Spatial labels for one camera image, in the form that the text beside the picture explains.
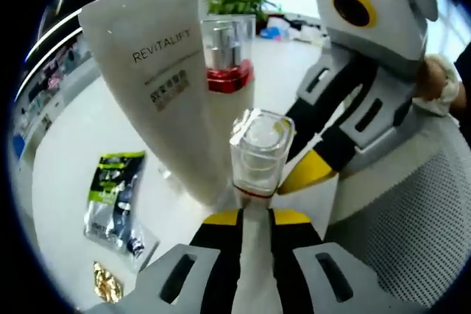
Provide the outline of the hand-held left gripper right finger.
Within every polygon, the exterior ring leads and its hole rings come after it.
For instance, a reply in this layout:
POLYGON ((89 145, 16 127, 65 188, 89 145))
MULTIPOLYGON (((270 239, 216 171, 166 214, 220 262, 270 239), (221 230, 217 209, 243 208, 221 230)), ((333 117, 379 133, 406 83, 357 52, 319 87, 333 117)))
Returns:
POLYGON ((384 291, 378 275, 337 243, 324 243, 310 218, 270 209, 274 276, 284 313, 426 313, 384 291))

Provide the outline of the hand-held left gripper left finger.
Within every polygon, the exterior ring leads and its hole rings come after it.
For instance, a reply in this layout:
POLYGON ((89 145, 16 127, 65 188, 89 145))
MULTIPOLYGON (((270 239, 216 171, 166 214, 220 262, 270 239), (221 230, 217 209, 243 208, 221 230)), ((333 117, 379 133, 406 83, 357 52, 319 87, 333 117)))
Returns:
POLYGON ((208 216, 189 244, 177 244, 142 270, 117 303, 87 313, 231 313, 240 277, 242 211, 208 216))

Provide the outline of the person's right hand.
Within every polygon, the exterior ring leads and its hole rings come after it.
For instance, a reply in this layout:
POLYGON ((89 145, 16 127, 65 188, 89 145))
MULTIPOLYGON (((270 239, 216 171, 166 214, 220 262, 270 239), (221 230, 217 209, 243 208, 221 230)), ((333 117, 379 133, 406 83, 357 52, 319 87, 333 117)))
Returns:
POLYGON ((439 99, 446 85, 447 75, 439 61, 426 57, 417 73, 415 97, 426 101, 439 99))

